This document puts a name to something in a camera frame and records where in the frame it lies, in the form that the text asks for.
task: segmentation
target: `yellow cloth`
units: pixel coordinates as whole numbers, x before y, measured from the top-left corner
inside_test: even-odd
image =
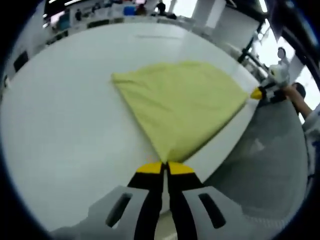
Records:
[[[163,162],[184,161],[248,97],[230,76],[208,63],[159,63],[114,73],[112,80]]]

